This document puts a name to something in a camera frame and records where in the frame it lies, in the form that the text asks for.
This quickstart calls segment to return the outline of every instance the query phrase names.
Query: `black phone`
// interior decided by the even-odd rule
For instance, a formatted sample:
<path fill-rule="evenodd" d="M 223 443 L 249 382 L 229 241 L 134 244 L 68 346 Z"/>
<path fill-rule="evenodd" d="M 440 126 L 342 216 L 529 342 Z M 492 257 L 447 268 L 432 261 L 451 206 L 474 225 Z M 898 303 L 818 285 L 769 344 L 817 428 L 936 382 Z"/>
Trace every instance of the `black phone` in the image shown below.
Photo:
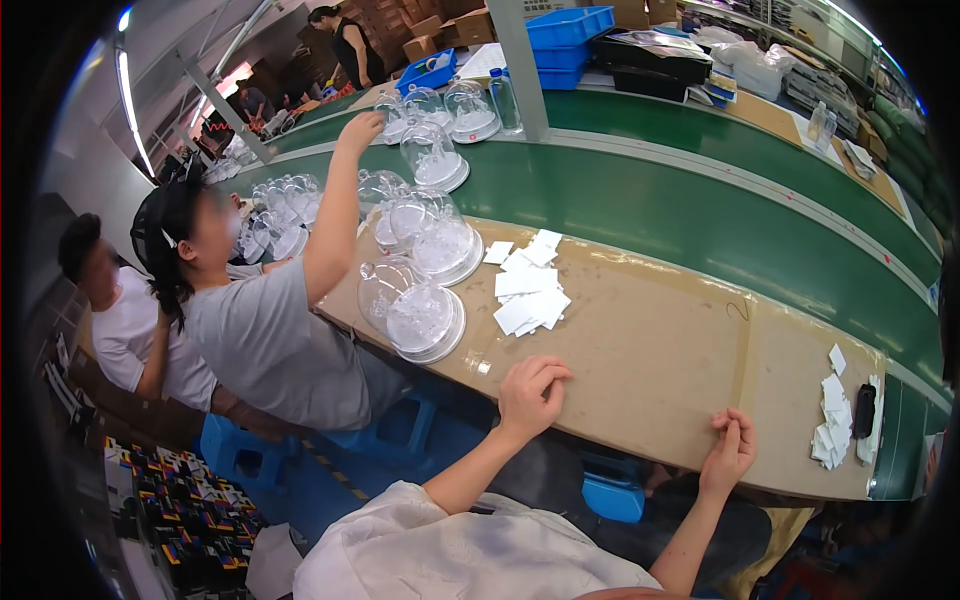
<path fill-rule="evenodd" d="M 869 438 L 870 432 L 874 429 L 875 399 L 876 388 L 874 386 L 869 383 L 860 386 L 860 391 L 856 393 L 856 409 L 853 415 L 853 438 L 855 440 Z"/>

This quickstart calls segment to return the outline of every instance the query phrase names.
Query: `black sleeveless top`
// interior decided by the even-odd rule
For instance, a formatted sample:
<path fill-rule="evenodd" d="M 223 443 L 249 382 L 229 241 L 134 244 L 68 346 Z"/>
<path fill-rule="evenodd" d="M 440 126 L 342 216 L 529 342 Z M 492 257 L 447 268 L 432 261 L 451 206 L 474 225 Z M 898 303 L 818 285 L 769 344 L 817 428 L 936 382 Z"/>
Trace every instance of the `black sleeveless top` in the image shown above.
<path fill-rule="evenodd" d="M 357 22 L 346 17 L 341 17 L 340 26 L 333 34 L 333 54 L 337 57 L 340 65 L 344 67 L 344 73 L 350 79 L 355 89 L 363 89 L 360 84 L 360 66 L 357 64 L 357 53 L 350 45 L 350 42 L 344 39 L 344 28 L 352 25 L 360 30 L 360 37 L 367 46 L 367 76 L 373 85 L 380 85 L 387 81 L 386 69 L 383 66 L 383 59 L 370 47 L 370 41 L 367 39 L 367 33 L 363 28 L 357 25 Z"/>

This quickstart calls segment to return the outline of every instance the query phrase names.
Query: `plastic bottle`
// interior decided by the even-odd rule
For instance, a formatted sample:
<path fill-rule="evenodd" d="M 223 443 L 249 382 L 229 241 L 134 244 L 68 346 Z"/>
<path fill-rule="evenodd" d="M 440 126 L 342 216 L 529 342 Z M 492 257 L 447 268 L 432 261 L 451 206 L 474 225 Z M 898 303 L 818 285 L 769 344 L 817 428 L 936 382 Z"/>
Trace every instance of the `plastic bottle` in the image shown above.
<path fill-rule="evenodd" d="M 827 122 L 820 129 L 820 137 L 817 138 L 817 150 L 826 153 L 827 148 L 833 142 L 833 134 L 837 131 L 837 114 L 832 110 L 827 113 Z"/>
<path fill-rule="evenodd" d="M 806 126 L 806 136 L 816 143 L 820 139 L 820 131 L 827 122 L 827 104 L 823 100 L 813 110 L 813 116 L 810 117 L 810 123 Z"/>
<path fill-rule="evenodd" d="M 514 85 L 510 82 L 510 78 L 502 69 L 491 69 L 490 76 L 488 89 L 493 99 L 493 109 L 496 110 L 496 115 L 500 117 L 500 123 L 503 125 L 501 131 L 504 135 L 523 133 L 523 123 L 520 122 L 520 111 L 516 108 Z"/>

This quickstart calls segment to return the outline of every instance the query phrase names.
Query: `hair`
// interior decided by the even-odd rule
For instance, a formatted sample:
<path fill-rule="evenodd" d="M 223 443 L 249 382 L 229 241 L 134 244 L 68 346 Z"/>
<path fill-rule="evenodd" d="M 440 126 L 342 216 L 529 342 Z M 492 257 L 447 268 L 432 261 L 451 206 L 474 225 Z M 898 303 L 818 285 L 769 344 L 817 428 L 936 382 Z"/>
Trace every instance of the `hair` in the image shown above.
<path fill-rule="evenodd" d="M 308 23 L 319 23 L 320 19 L 325 16 L 336 16 L 340 14 L 340 7 L 317 7 L 310 12 L 310 16 L 306 17 Z"/>
<path fill-rule="evenodd" d="M 60 237 L 60 247 L 57 249 L 57 262 L 63 276 L 74 284 L 78 283 L 84 261 L 99 241 L 100 217 L 86 212 L 74 219 Z"/>
<path fill-rule="evenodd" d="M 200 169 L 195 168 L 186 178 L 171 178 L 147 197 L 151 205 L 144 231 L 144 245 L 147 255 L 147 271 L 153 276 L 148 279 L 151 289 L 160 303 L 160 308 L 179 323 L 183 331 L 182 304 L 193 296 L 193 286 L 183 276 L 180 267 L 183 260 L 177 247 L 170 248 L 164 232 L 178 243 L 190 239 L 193 231 L 197 201 L 206 191 L 206 185 L 200 180 Z"/>

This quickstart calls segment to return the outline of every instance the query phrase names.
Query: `white shirt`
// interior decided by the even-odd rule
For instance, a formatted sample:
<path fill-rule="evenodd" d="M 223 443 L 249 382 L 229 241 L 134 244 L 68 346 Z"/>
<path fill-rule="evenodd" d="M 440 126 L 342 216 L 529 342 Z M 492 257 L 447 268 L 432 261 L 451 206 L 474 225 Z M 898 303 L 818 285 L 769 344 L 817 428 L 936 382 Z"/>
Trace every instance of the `white shirt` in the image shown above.
<path fill-rule="evenodd" d="M 398 481 L 330 525 L 294 576 L 294 599 L 567 600 L 608 588 L 662 589 L 569 521 L 493 493 L 492 515 L 448 516 Z"/>
<path fill-rule="evenodd" d="M 154 345 L 157 303 L 147 278 L 133 267 L 120 269 L 117 285 L 120 298 L 107 310 L 93 313 L 93 349 L 107 379 L 134 392 Z M 209 412 L 217 378 L 187 339 L 186 332 L 178 333 L 178 329 L 176 325 L 170 328 L 163 393 Z"/>

